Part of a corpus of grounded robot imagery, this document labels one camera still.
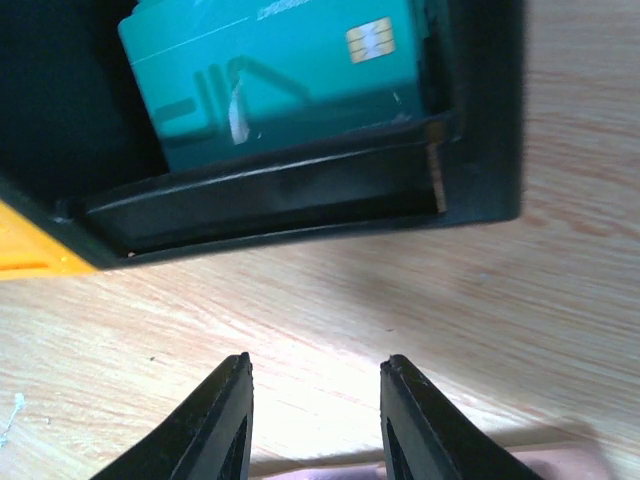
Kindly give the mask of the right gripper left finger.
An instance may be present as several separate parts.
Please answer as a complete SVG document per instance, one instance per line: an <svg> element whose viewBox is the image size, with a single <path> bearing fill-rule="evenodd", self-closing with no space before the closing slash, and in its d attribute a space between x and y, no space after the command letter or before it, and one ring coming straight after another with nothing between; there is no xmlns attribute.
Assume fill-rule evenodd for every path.
<svg viewBox="0 0 640 480"><path fill-rule="evenodd" d="M254 389L249 354L227 357L96 479L247 479Z"/></svg>

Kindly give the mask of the yellow bin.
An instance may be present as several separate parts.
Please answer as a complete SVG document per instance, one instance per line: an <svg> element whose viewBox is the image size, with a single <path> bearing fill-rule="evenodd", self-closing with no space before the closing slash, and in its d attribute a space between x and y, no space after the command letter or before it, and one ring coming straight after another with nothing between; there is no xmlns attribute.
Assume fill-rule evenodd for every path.
<svg viewBox="0 0 640 480"><path fill-rule="evenodd" d="M2 281L97 272L93 247L86 234L55 225L39 208L24 214L1 201Z"/></svg>

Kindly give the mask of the black bin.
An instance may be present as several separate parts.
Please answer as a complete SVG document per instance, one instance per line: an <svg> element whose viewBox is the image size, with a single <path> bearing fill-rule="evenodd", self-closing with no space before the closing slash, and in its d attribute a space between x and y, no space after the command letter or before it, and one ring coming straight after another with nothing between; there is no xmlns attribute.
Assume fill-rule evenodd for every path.
<svg viewBox="0 0 640 480"><path fill-rule="evenodd" d="M118 34L141 1L1 5L1 201L100 270L521 211L526 5L409 1L422 119L169 169Z"/></svg>

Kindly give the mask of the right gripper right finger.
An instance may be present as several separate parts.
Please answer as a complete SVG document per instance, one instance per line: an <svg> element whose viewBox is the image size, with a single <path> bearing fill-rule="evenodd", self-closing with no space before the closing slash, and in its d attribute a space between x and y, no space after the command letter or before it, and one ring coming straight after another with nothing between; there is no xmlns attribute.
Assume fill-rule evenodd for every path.
<svg viewBox="0 0 640 480"><path fill-rule="evenodd" d="M500 447L404 355L380 365L381 430L389 479L429 479L433 461L459 462Z"/></svg>

